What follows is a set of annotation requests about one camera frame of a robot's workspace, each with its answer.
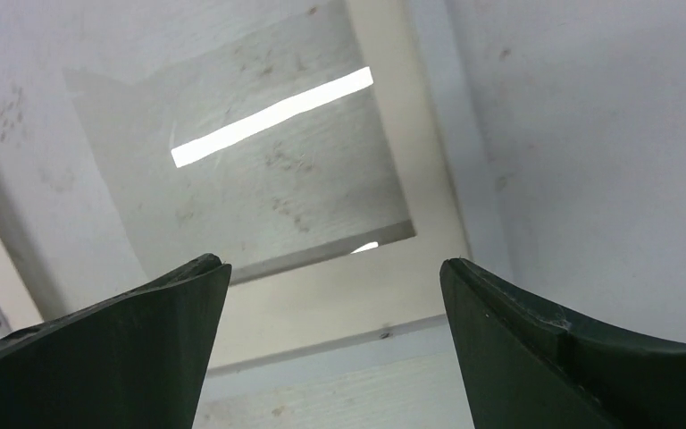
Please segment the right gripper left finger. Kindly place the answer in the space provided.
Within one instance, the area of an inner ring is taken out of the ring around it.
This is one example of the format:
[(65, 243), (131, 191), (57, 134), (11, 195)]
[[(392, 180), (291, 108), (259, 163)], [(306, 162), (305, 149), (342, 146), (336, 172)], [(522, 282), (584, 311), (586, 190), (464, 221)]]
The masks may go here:
[(204, 254), (0, 339), (0, 428), (189, 428), (231, 267)]

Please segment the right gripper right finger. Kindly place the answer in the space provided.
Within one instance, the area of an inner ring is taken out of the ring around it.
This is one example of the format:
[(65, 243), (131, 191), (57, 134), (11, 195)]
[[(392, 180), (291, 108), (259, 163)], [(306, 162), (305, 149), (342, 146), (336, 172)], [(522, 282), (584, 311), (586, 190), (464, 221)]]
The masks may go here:
[(478, 428), (686, 428), (686, 343), (601, 322), (463, 258), (439, 272)]

